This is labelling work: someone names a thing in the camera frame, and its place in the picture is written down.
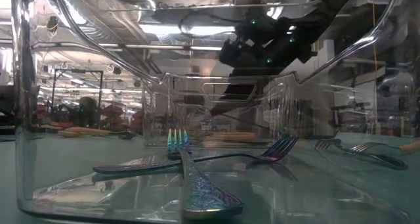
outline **clear glass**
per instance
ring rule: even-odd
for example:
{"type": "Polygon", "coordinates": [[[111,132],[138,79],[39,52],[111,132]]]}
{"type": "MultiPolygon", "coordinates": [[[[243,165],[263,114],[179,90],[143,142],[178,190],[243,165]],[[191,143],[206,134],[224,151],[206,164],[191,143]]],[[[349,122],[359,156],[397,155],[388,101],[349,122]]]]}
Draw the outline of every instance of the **clear glass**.
{"type": "Polygon", "coordinates": [[[243,204],[226,222],[418,223],[418,0],[346,0],[311,57],[276,74],[244,64],[235,70],[254,74],[239,76],[218,61],[249,8],[300,18],[324,1],[12,0],[0,80],[15,88],[18,207],[189,222],[187,189],[204,174],[243,204]],[[121,172],[179,160],[174,131],[193,158],[225,157],[121,172]],[[299,140],[280,161],[250,157],[285,135],[299,140]],[[375,144],[348,153],[365,143],[375,144]]]}

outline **cable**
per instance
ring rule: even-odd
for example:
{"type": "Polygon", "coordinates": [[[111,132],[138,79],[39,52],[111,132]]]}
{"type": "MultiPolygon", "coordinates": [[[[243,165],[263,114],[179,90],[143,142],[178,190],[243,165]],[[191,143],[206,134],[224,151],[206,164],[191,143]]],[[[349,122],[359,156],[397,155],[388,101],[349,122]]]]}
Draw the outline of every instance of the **cable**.
{"type": "Polygon", "coordinates": [[[178,29],[179,29],[179,31],[181,32],[182,35],[184,35],[186,37],[189,37],[189,38],[196,38],[196,39],[203,39],[203,38],[207,38],[209,36],[220,35],[220,34],[227,34],[227,33],[233,33],[233,34],[235,34],[235,32],[233,32],[233,31],[225,31],[225,32],[217,33],[217,34],[209,34],[209,35],[201,35],[201,36],[197,36],[197,35],[194,35],[194,34],[190,34],[190,33],[184,32],[182,30],[182,25],[184,24],[184,21],[186,19],[188,19],[190,16],[193,16],[193,15],[205,15],[205,16],[209,16],[211,18],[217,19],[217,20],[223,20],[223,21],[232,22],[232,23],[242,23],[243,22],[243,20],[231,20],[231,19],[223,18],[223,17],[217,16],[215,14],[211,14],[211,13],[208,13],[208,12],[205,12],[205,11],[190,11],[188,14],[186,14],[184,17],[182,17],[182,19],[179,21],[179,23],[178,23],[178,29]]]}

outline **transparent plastic container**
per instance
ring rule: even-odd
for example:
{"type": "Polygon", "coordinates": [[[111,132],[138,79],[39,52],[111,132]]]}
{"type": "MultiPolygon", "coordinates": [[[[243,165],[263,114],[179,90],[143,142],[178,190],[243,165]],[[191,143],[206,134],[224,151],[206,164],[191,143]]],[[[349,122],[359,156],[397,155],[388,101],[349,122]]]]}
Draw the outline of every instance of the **transparent plastic container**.
{"type": "Polygon", "coordinates": [[[18,207],[89,223],[420,222],[418,0],[346,0],[305,63],[275,74],[219,62],[247,9],[300,18],[324,1],[12,0],[0,44],[13,53],[18,207]],[[276,141],[296,143],[273,162],[276,141]],[[221,190],[235,213],[186,208],[221,190]]]}

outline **fork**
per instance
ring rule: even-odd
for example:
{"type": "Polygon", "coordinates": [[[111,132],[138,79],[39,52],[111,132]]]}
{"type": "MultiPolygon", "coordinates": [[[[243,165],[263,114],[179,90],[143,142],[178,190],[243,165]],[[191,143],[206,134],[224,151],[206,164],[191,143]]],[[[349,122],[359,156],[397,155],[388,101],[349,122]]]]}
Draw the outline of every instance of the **fork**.
{"type": "MultiPolygon", "coordinates": [[[[184,137],[186,141],[188,141],[188,136],[184,133],[184,137]]],[[[194,158],[195,162],[202,162],[208,161],[213,159],[219,158],[229,158],[234,156],[242,156],[247,158],[253,158],[258,161],[262,162],[277,162],[281,160],[284,156],[286,156],[293,146],[296,144],[298,137],[284,135],[281,139],[275,142],[270,148],[268,148],[265,152],[263,152],[259,156],[254,156],[251,154],[246,153],[230,153],[230,154],[223,154],[218,156],[203,156],[199,158],[194,158]]],[[[93,168],[93,171],[101,174],[121,174],[121,173],[131,173],[134,171],[150,171],[150,170],[157,170],[157,169],[165,169],[170,168],[173,166],[178,166],[181,164],[179,160],[179,155],[172,152],[172,144],[168,145],[168,152],[172,154],[172,157],[178,156],[178,160],[169,161],[169,162],[159,162],[154,164],[137,164],[137,165],[116,165],[116,166],[96,166],[93,168]]]]}
{"type": "MultiPolygon", "coordinates": [[[[354,146],[354,147],[351,148],[351,150],[356,151],[356,152],[363,152],[363,151],[365,151],[365,150],[367,150],[371,147],[377,146],[377,145],[387,146],[389,148],[400,150],[400,148],[390,146],[390,145],[387,145],[385,143],[376,143],[376,142],[367,142],[367,143],[364,143],[364,144],[361,144],[361,145],[358,145],[358,146],[354,146]]],[[[356,155],[353,152],[346,152],[345,154],[346,155],[351,155],[351,156],[356,155]]]]}
{"type": "Polygon", "coordinates": [[[345,152],[351,152],[351,153],[354,153],[354,154],[358,154],[358,155],[373,158],[374,160],[378,160],[378,161],[386,164],[388,167],[390,167],[392,169],[396,169],[396,170],[407,169],[407,165],[399,159],[396,159],[396,158],[393,158],[393,157],[390,157],[390,156],[386,156],[386,155],[371,154],[371,153],[367,153],[367,152],[357,152],[357,151],[353,151],[351,149],[345,148],[345,147],[341,146],[341,140],[340,139],[319,140],[315,145],[315,149],[316,150],[327,150],[331,145],[334,145],[338,149],[341,149],[345,152]]]}
{"type": "Polygon", "coordinates": [[[180,130],[179,140],[176,129],[173,143],[171,135],[169,130],[168,148],[171,152],[179,152],[184,171],[184,194],[181,202],[183,216],[189,219],[204,219],[240,214],[243,208],[241,200],[211,182],[194,163],[188,153],[190,146],[186,132],[184,131],[184,143],[180,130]]]}

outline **teal table surface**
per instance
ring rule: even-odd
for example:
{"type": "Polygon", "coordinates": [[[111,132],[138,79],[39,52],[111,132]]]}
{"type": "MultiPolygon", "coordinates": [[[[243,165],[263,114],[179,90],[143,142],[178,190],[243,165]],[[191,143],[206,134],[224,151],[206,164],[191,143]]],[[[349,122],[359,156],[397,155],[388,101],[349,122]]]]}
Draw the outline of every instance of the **teal table surface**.
{"type": "MultiPolygon", "coordinates": [[[[400,146],[413,142],[380,135],[339,133],[343,146],[368,141],[400,146]]],[[[343,156],[335,148],[314,149],[316,141],[299,141],[279,164],[253,164],[249,158],[224,158],[198,166],[213,182],[244,203],[241,215],[227,223],[420,223],[420,152],[400,154],[375,147],[408,165],[394,171],[357,156],[343,156]]],[[[193,149],[194,156],[239,151],[232,148],[193,149]]],[[[241,149],[261,153],[263,149],[241,149]]],[[[16,207],[14,143],[0,145],[1,196],[8,203],[0,211],[4,223],[46,223],[20,213],[16,207]]],[[[178,168],[130,177],[92,173],[105,164],[149,164],[165,161],[164,147],[144,147],[141,138],[61,139],[49,135],[37,140],[34,200],[37,212],[82,215],[107,220],[179,223],[182,175],[178,168]],[[104,189],[105,182],[112,182],[104,189]]]]}

